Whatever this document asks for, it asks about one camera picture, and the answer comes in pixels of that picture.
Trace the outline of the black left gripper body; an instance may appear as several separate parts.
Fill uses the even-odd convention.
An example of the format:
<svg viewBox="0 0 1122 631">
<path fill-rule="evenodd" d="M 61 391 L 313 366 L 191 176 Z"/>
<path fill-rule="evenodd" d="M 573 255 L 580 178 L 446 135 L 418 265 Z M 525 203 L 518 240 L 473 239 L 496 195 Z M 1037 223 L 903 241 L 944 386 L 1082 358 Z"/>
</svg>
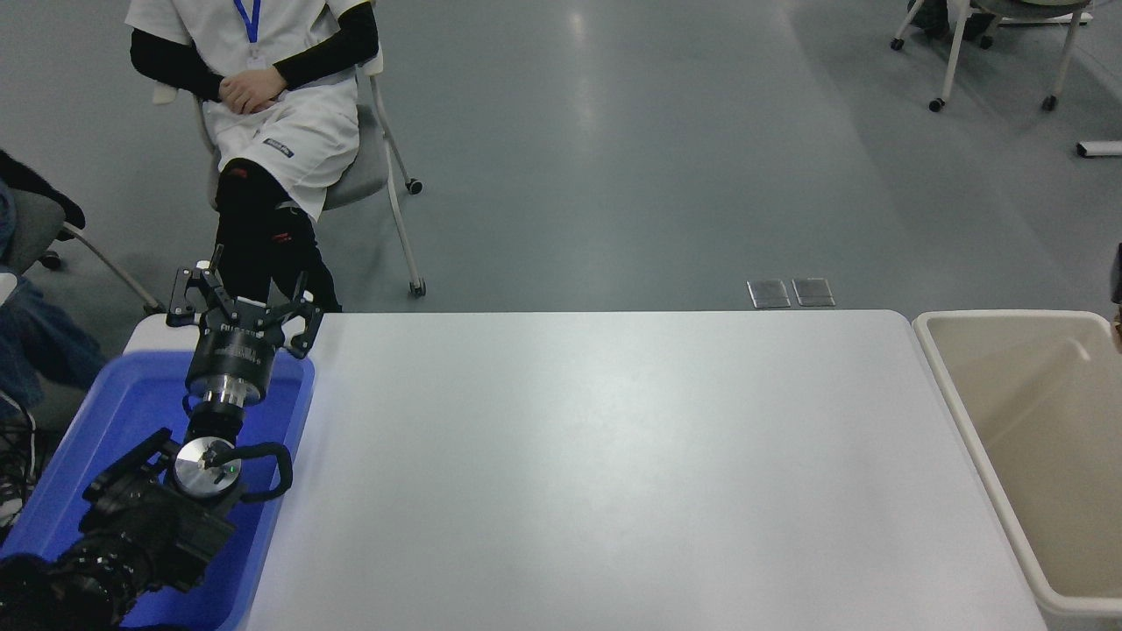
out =
<svg viewBox="0 0 1122 631">
<path fill-rule="evenodd" d="M 200 339 L 186 372 L 186 386 L 204 387 L 213 377 L 243 379 L 252 387 L 269 385 L 277 348 L 283 346 L 280 324 L 269 319 L 268 307 L 237 302 L 237 318 L 210 308 L 199 323 Z"/>
</svg>

